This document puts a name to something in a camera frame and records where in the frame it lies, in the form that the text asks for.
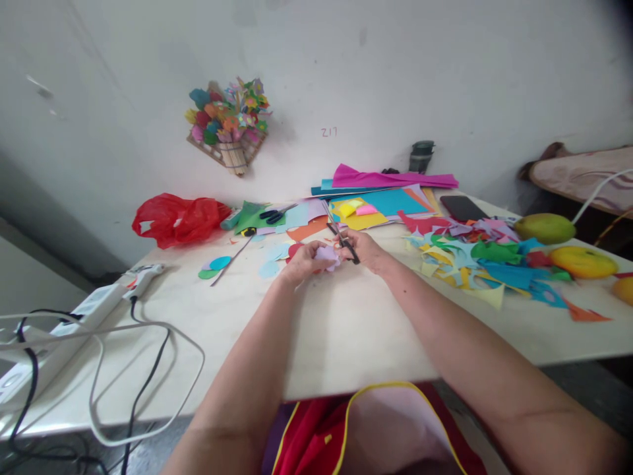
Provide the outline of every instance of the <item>red plastic bag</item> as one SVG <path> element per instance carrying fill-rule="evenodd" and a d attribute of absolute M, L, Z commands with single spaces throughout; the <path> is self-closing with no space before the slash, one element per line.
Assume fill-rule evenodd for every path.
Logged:
<path fill-rule="evenodd" d="M 142 238 L 154 238 L 158 247 L 167 249 L 208 239 L 229 214 L 230 208 L 213 198 L 186 200 L 163 193 L 136 210 L 132 229 Z M 147 221 L 152 222 L 150 229 L 141 232 L 141 223 Z"/>

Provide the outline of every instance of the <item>smartphone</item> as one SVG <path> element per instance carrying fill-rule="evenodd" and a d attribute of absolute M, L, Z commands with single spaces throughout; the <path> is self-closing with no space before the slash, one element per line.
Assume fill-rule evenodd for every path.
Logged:
<path fill-rule="evenodd" d="M 455 218 L 457 221 L 477 221 L 483 218 L 488 218 L 488 215 L 485 214 L 469 197 L 445 196 L 441 197 L 440 201 L 448 210 L 451 217 Z"/>

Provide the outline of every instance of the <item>black scissors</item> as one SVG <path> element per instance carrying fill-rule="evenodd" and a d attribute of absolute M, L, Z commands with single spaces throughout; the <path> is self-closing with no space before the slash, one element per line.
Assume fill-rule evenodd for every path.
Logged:
<path fill-rule="evenodd" d="M 327 204 L 326 208 L 328 210 L 328 216 L 330 217 L 330 221 L 332 221 L 331 224 L 328 223 L 328 228 L 330 228 L 330 231 L 332 231 L 335 236 L 338 236 L 339 242 L 341 243 L 341 247 L 347 247 L 349 249 L 349 252 L 351 253 L 351 256 L 353 257 L 352 259 L 348 259 L 348 261 L 352 261 L 356 265 L 360 264 L 361 260 L 358 258 L 356 251 L 354 251 L 354 247 L 349 243 L 349 241 L 346 238 L 343 237 L 343 235 L 341 234 L 341 231 L 339 231 L 338 226 L 336 225 L 336 222 L 334 221 L 334 217 L 332 216 L 332 212 L 330 211 L 330 205 Z"/>
<path fill-rule="evenodd" d="M 277 221 L 284 217 L 284 213 L 286 211 L 288 211 L 290 208 L 294 208 L 295 206 L 297 206 L 297 203 L 287 206 L 281 210 L 264 211 L 262 214 L 259 215 L 259 218 L 265 219 L 266 224 L 275 224 Z"/>

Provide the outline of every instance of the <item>power strip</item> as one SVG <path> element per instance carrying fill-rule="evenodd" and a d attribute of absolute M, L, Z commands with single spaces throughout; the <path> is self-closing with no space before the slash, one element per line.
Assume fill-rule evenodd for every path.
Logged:
<path fill-rule="evenodd" d="M 121 301 L 121 298 L 128 289 L 120 284 L 101 287 L 92 292 L 72 313 L 83 315 L 81 323 L 84 328 L 80 328 L 76 323 L 60 323 L 50 335 L 63 336 L 80 331 L 95 330 L 101 322 L 114 310 L 114 307 Z M 24 338 L 34 340 L 42 334 L 41 330 L 29 329 L 25 327 Z M 38 388 L 35 397 L 42 393 L 51 383 L 57 374 L 66 366 L 71 358 L 79 351 L 79 348 L 88 340 L 85 338 L 74 338 L 63 343 L 54 343 L 44 347 L 34 348 L 40 365 L 38 375 Z M 26 402 L 26 396 L 31 384 L 32 368 L 30 361 L 24 358 L 8 358 L 18 360 L 2 378 L 0 378 L 0 410 L 15 411 L 20 410 Z"/>

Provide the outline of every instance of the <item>white table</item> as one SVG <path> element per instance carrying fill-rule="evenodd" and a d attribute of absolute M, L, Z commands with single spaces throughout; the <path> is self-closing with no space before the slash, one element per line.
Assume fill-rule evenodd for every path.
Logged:
<path fill-rule="evenodd" d="M 511 213 L 480 200 L 489 215 Z M 374 228 L 369 233 L 407 265 L 421 264 L 418 251 L 407 251 L 403 224 Z M 168 271 L 151 283 L 138 315 L 167 321 L 193 337 L 206 352 L 202 374 L 182 415 L 191 415 L 202 400 L 229 350 L 255 312 L 271 280 L 258 269 L 266 250 L 288 240 L 271 235 L 250 243 L 218 283 L 210 288 L 198 278 L 201 266 L 231 249 L 232 234 L 202 245 L 149 253 L 140 263 L 165 263 Z M 331 238 L 325 230 L 313 238 Z M 588 246 L 580 241 L 568 244 Z M 621 272 L 633 263 L 611 255 Z M 615 278 L 564 285 L 572 303 L 613 318 L 604 323 L 576 323 L 567 310 L 549 307 L 507 292 L 501 311 L 432 278 L 428 282 L 472 312 L 536 365 L 606 358 L 633 353 L 633 308 L 610 294 Z M 427 359 L 413 330 L 383 281 L 364 269 L 345 263 L 333 274 L 314 276 L 297 306 L 285 397 L 287 400 L 348 393 L 386 380 L 422 381 L 438 373 Z M 122 301 L 104 326 L 130 323 L 129 303 Z M 105 425 L 126 424 L 134 397 L 149 372 L 162 329 L 141 329 L 109 335 L 98 384 L 98 414 Z M 139 420 L 170 417 L 193 378 L 199 355 L 176 339 L 168 345 L 154 381 L 138 411 Z M 31 407 L 23 425 L 27 434 L 73 431 L 88 427 L 88 391 L 96 359 L 89 342 Z M 7 437 L 12 422 L 1 435 Z"/>

